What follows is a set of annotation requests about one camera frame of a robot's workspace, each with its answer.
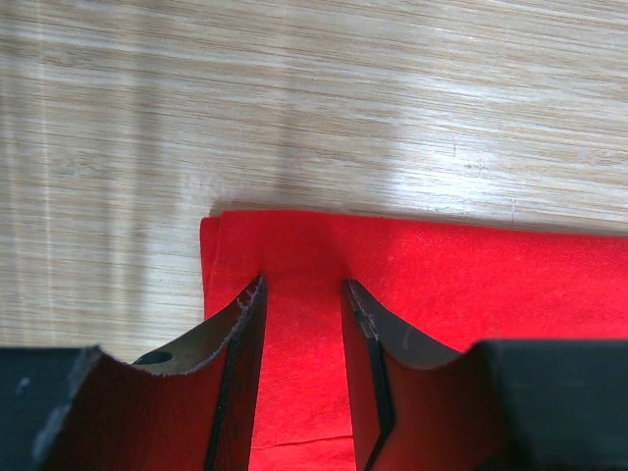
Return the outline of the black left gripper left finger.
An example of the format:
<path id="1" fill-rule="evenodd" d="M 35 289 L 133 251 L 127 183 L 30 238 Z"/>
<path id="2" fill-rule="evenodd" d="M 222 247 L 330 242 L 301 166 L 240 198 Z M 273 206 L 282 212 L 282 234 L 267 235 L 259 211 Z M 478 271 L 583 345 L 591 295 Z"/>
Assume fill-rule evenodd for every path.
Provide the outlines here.
<path id="1" fill-rule="evenodd" d="M 2 468 L 247 469 L 266 311 L 257 278 L 132 363 L 98 346 L 3 348 Z"/>

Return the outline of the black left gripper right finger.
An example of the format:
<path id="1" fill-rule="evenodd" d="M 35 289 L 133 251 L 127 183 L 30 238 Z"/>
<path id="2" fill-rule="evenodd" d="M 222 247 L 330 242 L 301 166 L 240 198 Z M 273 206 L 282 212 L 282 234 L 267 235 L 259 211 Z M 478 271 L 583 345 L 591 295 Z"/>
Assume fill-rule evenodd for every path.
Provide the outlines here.
<path id="1" fill-rule="evenodd" d="M 363 285 L 341 308 L 360 470 L 623 470 L 623 340 L 482 340 L 456 351 Z"/>

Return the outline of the red t shirt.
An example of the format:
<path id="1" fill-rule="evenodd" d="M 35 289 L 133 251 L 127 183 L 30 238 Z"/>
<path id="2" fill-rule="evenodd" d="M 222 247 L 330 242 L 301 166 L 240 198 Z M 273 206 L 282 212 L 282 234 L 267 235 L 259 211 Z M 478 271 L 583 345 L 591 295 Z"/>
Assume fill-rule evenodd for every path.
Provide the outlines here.
<path id="1" fill-rule="evenodd" d="M 457 349 L 489 338 L 623 338 L 627 241 L 298 211 L 200 225 L 205 311 L 263 276 L 268 308 L 250 466 L 355 466 L 340 326 L 354 279 Z"/>

